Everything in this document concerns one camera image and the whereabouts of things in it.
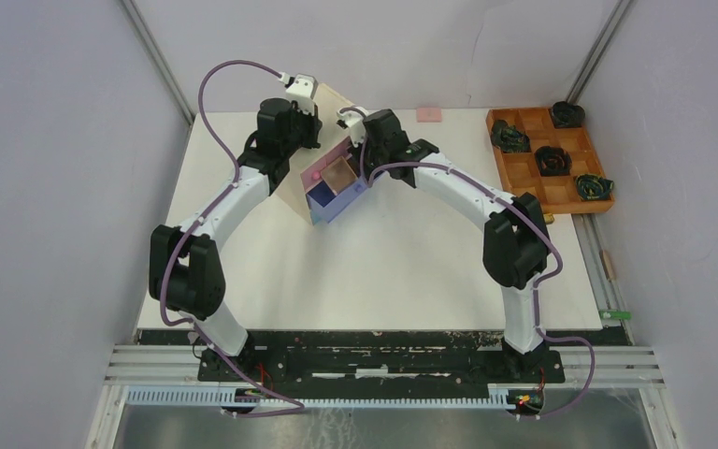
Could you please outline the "rose gold lipstick tube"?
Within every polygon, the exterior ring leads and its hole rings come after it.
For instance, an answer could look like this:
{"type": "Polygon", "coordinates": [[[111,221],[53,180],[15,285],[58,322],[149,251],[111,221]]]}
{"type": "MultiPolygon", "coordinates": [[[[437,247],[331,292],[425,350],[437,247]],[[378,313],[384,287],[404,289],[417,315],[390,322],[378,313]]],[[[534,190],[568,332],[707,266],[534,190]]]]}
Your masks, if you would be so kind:
{"type": "Polygon", "coordinates": [[[606,279],[609,282],[616,280],[616,272],[614,269],[614,266],[612,264],[612,260],[610,257],[610,254],[607,250],[601,250],[600,251],[600,259],[602,262],[602,267],[606,276],[606,279]]]}

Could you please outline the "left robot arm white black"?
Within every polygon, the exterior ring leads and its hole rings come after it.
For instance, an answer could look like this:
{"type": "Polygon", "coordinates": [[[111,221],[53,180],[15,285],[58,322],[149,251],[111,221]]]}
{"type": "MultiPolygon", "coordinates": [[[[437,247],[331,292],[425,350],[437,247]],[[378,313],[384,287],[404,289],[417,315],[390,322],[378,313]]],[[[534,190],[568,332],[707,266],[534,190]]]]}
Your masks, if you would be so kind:
{"type": "Polygon", "coordinates": [[[168,318],[178,312],[223,352],[221,367],[235,380],[250,378],[256,354],[246,349],[249,333],[224,301],[227,283],[220,250],[237,227],[269,198],[290,171],[301,148],[318,147],[322,124],[297,100],[269,98],[257,112],[256,129],[237,158],[233,177],[203,210],[177,226],[151,233],[148,291],[168,318]]]}

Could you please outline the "brown square blush compact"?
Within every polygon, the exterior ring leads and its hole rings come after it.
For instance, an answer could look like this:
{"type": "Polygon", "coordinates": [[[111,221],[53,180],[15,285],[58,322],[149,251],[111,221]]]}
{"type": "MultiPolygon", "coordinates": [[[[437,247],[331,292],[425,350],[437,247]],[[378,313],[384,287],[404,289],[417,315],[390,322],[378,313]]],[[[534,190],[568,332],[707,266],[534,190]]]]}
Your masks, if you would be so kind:
{"type": "Polygon", "coordinates": [[[339,156],[321,171],[321,178],[327,187],[338,195],[357,180],[350,160],[344,156],[339,156]]]}

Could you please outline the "purple wide drawer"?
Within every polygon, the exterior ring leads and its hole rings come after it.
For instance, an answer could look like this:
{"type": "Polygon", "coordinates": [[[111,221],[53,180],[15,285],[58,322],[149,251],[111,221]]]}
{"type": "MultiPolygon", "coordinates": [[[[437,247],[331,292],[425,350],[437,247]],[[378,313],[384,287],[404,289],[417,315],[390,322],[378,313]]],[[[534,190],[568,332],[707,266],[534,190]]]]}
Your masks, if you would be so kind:
{"type": "Polygon", "coordinates": [[[359,164],[355,157],[352,156],[352,168],[357,174],[358,180],[343,191],[335,199],[325,205],[317,203],[313,198],[306,196],[308,202],[310,219],[315,225],[319,222],[332,223],[351,203],[358,199],[367,189],[367,181],[360,174],[359,164]]]}

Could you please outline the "cream drawer organizer cabinet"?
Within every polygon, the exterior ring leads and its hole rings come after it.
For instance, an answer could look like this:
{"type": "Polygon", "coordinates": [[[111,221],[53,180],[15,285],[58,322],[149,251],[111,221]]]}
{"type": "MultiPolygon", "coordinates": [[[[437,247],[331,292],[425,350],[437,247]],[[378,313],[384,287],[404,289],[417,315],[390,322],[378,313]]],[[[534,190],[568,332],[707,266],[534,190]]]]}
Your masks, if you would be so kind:
{"type": "Polygon", "coordinates": [[[297,150],[290,158],[289,173],[275,191],[275,196],[284,201],[307,225],[314,225],[307,201],[307,190],[316,183],[312,174],[326,168],[340,152],[346,154],[352,144],[349,131],[339,126],[337,121],[338,112],[352,106],[353,102],[325,83],[319,85],[314,102],[322,122],[318,135],[320,147],[297,150]]]}

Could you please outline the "green lipstick tube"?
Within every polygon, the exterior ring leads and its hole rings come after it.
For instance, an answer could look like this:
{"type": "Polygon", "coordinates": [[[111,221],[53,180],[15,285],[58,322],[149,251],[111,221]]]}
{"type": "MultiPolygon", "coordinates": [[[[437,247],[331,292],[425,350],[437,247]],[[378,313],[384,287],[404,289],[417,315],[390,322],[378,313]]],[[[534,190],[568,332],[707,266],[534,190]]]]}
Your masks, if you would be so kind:
{"type": "Polygon", "coordinates": [[[617,320],[617,321],[628,321],[632,317],[632,315],[629,311],[621,311],[621,310],[600,311],[599,316],[602,320],[617,320]]]}

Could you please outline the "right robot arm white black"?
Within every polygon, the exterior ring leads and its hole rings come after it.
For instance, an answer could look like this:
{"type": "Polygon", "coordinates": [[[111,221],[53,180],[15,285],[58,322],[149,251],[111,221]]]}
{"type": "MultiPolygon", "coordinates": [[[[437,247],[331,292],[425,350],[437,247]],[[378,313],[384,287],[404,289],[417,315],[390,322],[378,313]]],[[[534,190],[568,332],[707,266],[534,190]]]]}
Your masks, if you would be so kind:
{"type": "Polygon", "coordinates": [[[354,146],[361,178],[373,184],[383,174],[429,194],[467,218],[482,232],[482,264],[501,288],[505,327],[505,374],[525,382],[540,368],[544,346],[536,308],[537,285],[552,251],[539,201],[514,196],[457,169],[437,146],[412,141],[389,109],[367,113],[347,107],[338,113],[354,146]]]}

